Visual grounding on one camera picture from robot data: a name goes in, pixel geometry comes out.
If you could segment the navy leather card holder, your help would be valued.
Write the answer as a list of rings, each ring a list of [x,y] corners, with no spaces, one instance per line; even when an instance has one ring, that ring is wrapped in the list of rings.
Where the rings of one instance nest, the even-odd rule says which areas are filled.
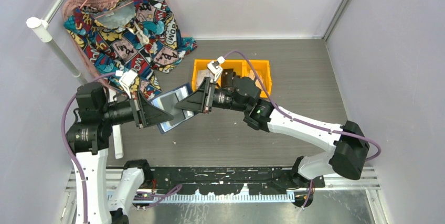
[[[182,101],[192,92],[193,91],[190,83],[185,83],[171,91],[157,95],[156,97],[149,100],[149,103],[151,105],[173,116],[171,120],[159,123],[157,125],[161,134],[165,134],[166,132],[171,131],[183,122],[197,115],[196,112],[178,109],[175,107],[175,105],[179,101]]]

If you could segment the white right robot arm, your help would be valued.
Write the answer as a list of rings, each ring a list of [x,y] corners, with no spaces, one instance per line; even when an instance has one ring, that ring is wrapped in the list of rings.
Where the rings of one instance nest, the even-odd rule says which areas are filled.
[[[331,124],[307,118],[261,98],[260,93],[248,77],[234,78],[229,88],[217,88],[205,77],[199,88],[175,107],[196,113],[208,113],[213,108],[240,111],[244,122],[254,130],[288,135],[323,149],[321,154],[296,159],[290,179],[297,187],[334,173],[360,179],[369,144],[356,123]]]

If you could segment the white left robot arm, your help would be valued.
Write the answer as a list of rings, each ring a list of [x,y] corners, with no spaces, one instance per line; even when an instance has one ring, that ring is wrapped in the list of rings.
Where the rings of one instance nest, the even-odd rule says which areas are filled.
[[[107,194],[106,166],[109,138],[113,127],[135,122],[145,128],[173,119],[150,104],[138,92],[136,99],[110,102],[99,82],[80,86],[73,97],[78,107],[76,120],[62,130],[76,173],[77,223],[129,223],[128,212],[139,188],[153,182],[153,173],[145,159],[127,161],[111,198]]]

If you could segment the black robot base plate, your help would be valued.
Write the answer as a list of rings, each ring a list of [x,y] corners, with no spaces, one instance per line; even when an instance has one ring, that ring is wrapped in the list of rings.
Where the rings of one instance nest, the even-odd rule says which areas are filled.
[[[155,167],[134,198],[137,207],[160,203],[291,202],[308,207],[323,176],[298,182],[291,167]]]

